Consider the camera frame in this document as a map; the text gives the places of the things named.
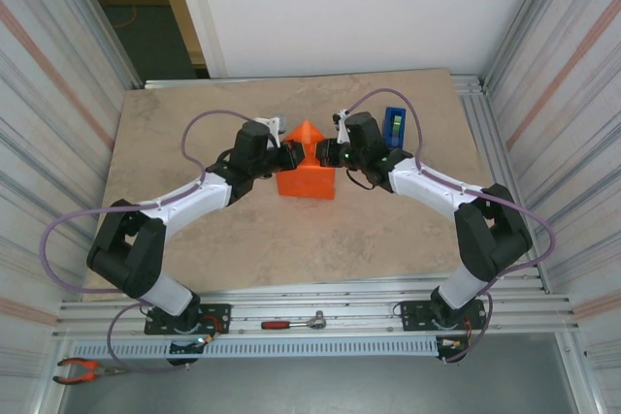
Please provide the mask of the orange cloth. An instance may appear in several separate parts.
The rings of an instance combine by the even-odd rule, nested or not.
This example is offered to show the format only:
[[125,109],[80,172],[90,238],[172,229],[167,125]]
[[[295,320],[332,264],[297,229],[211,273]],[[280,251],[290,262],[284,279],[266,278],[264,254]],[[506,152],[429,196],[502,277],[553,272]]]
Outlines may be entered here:
[[315,156],[317,145],[325,140],[321,131],[309,120],[304,120],[284,140],[300,143],[305,158],[295,170],[277,173],[278,193],[288,197],[333,200],[336,170],[322,167]]

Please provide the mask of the blue tape dispenser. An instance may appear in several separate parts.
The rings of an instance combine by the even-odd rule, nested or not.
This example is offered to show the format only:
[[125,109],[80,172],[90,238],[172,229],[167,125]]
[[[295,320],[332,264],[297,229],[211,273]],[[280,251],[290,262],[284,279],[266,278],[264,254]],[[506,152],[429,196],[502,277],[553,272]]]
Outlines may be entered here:
[[[402,137],[398,140],[394,140],[391,139],[389,137],[389,121],[390,121],[390,115],[392,113],[399,113],[403,116],[403,125],[402,125]],[[384,119],[383,119],[383,124],[382,124],[382,136],[384,138],[384,141],[386,142],[387,146],[389,148],[399,148],[399,149],[403,149],[404,148],[404,144],[405,144],[405,132],[406,132],[406,117],[407,117],[407,112],[404,108],[396,108],[396,107],[387,107],[384,113]]]

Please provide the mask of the aluminium rear frame rail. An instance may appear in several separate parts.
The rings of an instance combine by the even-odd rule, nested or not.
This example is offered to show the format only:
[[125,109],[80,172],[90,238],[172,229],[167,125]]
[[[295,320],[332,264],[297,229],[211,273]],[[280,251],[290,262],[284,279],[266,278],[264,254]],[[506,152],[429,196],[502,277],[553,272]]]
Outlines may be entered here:
[[[451,75],[452,82],[458,94],[482,94],[483,85],[476,75]],[[191,87],[208,84],[227,84],[239,82],[254,82],[268,80],[268,78],[242,79],[196,79],[196,80],[147,80],[144,89],[165,89],[176,87]]]

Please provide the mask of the aluminium side frame rail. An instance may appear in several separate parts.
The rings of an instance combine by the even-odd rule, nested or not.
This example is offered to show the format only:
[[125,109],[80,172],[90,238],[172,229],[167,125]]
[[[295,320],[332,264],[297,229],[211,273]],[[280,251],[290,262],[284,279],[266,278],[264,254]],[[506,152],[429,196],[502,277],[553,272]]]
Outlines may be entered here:
[[[474,138],[474,143],[485,171],[490,175],[493,182],[498,182],[508,188],[516,204],[522,205],[513,170],[509,163],[509,158],[505,144],[497,126],[496,117],[493,114],[492,106],[488,96],[484,93],[479,77],[475,75],[451,75],[458,98],[460,99],[463,110]],[[516,265],[528,264],[545,250],[538,245],[535,229],[539,222],[531,216],[521,214],[529,233],[533,239],[533,248]],[[495,287],[501,286],[501,281],[534,279],[535,285],[528,285],[528,288],[538,289],[535,293],[549,295],[550,290],[546,283],[545,273],[541,270],[540,264],[530,265],[519,271],[513,271],[499,279]]]

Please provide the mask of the white door frame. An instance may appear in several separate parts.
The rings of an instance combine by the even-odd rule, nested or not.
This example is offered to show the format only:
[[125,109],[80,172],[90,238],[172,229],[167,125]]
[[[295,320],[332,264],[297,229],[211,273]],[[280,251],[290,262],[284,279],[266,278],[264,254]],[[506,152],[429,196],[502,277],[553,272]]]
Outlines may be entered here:
[[200,48],[206,68],[213,79],[229,78],[230,73],[215,28],[209,0],[170,0],[171,7],[191,56]]

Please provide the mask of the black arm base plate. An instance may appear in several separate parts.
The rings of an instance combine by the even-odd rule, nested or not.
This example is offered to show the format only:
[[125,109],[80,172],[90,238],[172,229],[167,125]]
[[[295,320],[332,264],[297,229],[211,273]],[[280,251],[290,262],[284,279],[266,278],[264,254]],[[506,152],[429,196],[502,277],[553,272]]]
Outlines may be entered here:
[[231,323],[230,304],[200,303],[180,316],[171,316],[158,307],[147,312],[144,333],[147,335],[228,334]]
[[469,323],[474,330],[481,330],[487,311],[481,300],[472,300],[461,309],[432,301],[405,301],[399,303],[403,330],[464,331]]

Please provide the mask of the red handled ratchet wrench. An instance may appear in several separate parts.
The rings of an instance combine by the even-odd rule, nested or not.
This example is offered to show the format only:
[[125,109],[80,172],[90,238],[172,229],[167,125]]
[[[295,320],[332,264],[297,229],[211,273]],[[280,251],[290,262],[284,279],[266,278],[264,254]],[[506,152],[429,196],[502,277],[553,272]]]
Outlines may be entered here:
[[290,321],[290,320],[275,320],[275,321],[263,321],[261,323],[261,329],[266,331],[280,331],[289,330],[295,328],[308,328],[312,330],[322,330],[326,328],[326,320],[321,310],[317,310],[313,317],[306,321]]

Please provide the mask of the aluminium corner post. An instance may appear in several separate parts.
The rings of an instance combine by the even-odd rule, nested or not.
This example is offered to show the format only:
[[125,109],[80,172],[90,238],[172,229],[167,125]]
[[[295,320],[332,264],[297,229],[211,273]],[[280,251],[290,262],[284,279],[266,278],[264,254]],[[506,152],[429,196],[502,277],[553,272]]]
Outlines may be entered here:
[[491,95],[507,72],[509,62],[548,0],[523,0],[492,58],[485,65],[479,83],[484,95]]
[[95,41],[126,89],[142,89],[141,80],[98,0],[73,0]]

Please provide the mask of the orange handled pliers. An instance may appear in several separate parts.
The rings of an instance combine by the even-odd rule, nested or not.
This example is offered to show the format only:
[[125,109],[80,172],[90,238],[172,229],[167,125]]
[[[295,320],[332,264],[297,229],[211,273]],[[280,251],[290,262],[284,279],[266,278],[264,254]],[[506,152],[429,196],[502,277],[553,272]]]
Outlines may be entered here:
[[129,370],[116,366],[103,366],[97,361],[83,358],[67,358],[56,364],[58,367],[77,367],[81,372],[76,376],[54,375],[52,381],[59,385],[72,386],[94,381],[105,376],[113,376],[128,373]]

